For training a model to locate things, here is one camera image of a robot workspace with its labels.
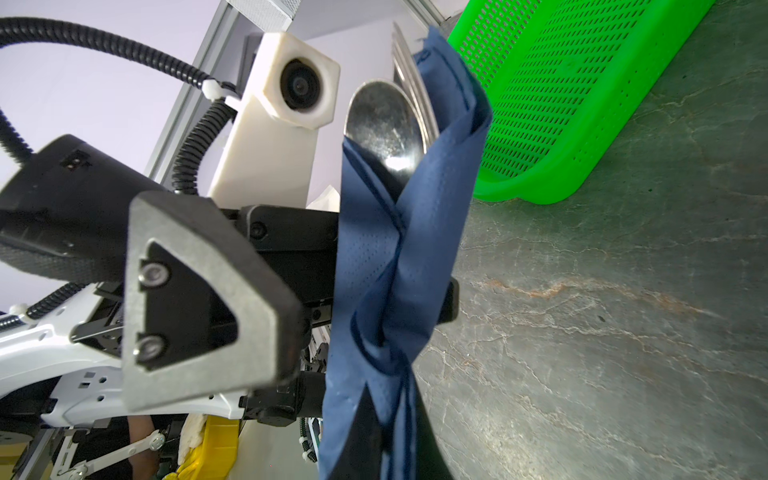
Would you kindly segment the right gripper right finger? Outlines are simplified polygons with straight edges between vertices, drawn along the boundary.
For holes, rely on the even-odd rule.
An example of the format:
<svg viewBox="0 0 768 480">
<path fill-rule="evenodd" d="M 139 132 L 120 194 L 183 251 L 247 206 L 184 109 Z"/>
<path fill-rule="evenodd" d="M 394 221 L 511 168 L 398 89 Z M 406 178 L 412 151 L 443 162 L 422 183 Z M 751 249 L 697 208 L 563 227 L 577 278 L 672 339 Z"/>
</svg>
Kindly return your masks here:
<svg viewBox="0 0 768 480">
<path fill-rule="evenodd" d="M 452 480 L 453 476 L 444 461 L 418 389 L 415 390 L 415 405 L 417 420 L 416 479 Z"/>
</svg>

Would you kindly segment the silver fork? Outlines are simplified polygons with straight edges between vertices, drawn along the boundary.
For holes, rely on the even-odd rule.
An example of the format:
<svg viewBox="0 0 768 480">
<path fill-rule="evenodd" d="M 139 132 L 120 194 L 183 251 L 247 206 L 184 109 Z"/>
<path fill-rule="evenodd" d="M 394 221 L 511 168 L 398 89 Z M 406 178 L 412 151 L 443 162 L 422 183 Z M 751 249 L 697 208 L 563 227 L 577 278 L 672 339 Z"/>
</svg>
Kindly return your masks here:
<svg viewBox="0 0 768 480">
<path fill-rule="evenodd" d="M 436 116 L 426 85 L 411 55 L 400 26 L 392 24 L 392 58 L 395 82 L 406 92 L 413 104 L 427 152 L 440 135 Z"/>
</svg>

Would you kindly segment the green plastic basket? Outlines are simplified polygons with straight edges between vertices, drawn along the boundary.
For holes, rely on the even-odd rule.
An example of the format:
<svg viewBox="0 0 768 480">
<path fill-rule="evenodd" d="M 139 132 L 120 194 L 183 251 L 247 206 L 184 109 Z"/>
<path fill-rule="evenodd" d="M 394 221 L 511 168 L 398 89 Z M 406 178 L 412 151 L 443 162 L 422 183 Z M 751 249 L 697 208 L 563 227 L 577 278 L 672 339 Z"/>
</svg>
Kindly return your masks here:
<svg viewBox="0 0 768 480">
<path fill-rule="evenodd" d="M 493 110 L 474 195 L 553 204 L 592 172 L 707 1 L 471 1 L 449 42 Z"/>
</svg>

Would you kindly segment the dark blue paper napkin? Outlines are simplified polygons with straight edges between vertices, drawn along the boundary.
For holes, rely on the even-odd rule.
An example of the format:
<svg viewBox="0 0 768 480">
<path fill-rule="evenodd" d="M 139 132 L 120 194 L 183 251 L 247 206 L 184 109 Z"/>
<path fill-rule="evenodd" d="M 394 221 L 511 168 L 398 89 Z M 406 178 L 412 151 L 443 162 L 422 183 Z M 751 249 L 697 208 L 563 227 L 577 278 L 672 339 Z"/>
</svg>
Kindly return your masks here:
<svg viewBox="0 0 768 480">
<path fill-rule="evenodd" d="M 393 197 L 351 140 L 343 144 L 338 254 L 319 475 L 329 479 L 362 392 L 383 429 L 380 479 L 416 479 L 413 362 L 448 293 L 492 120 L 458 52 L 431 29 L 415 57 L 439 138 Z"/>
</svg>

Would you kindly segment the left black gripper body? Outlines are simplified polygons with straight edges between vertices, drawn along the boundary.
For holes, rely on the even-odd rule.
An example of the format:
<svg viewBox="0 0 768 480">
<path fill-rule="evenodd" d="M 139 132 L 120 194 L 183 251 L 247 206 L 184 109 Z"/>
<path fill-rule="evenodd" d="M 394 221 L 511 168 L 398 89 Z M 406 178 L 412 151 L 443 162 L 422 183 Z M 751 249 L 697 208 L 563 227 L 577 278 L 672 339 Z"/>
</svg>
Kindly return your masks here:
<svg viewBox="0 0 768 480">
<path fill-rule="evenodd" d="M 1 421 L 321 413 L 338 217 L 178 195 L 71 136 L 1 191 L 1 259 L 63 285 L 1 322 Z"/>
</svg>

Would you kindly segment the silver spoon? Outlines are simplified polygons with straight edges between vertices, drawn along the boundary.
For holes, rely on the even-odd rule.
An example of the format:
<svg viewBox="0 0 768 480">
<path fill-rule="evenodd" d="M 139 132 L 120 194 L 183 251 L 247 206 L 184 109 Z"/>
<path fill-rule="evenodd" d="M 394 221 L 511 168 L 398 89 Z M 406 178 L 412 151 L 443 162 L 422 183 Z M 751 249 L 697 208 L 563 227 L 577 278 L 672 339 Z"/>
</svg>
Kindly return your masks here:
<svg viewBox="0 0 768 480">
<path fill-rule="evenodd" d="M 427 152 L 415 106 L 401 87 L 388 80 L 370 80 L 355 91 L 344 135 L 402 185 L 411 179 Z"/>
</svg>

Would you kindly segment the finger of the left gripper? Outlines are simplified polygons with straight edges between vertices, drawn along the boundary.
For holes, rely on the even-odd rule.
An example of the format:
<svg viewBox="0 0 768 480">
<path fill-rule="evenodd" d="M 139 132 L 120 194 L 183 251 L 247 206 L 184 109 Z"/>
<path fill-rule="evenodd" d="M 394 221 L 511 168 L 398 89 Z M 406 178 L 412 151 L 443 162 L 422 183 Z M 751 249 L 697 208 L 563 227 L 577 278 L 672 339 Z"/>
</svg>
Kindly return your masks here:
<svg viewBox="0 0 768 480">
<path fill-rule="evenodd" d="M 211 200 L 138 195 L 127 246 L 128 410 L 269 387 L 297 374 L 303 305 Z"/>
</svg>

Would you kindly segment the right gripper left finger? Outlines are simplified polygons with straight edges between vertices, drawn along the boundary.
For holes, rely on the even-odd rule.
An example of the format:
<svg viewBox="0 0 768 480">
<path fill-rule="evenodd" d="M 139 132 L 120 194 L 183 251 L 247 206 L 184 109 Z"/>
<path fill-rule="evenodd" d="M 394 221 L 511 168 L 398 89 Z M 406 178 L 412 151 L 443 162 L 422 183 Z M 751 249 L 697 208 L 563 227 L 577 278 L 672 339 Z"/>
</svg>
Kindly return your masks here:
<svg viewBox="0 0 768 480">
<path fill-rule="evenodd" d="M 331 480 L 379 480 L 383 429 L 368 388 L 362 392 L 343 450 L 329 475 Z"/>
</svg>

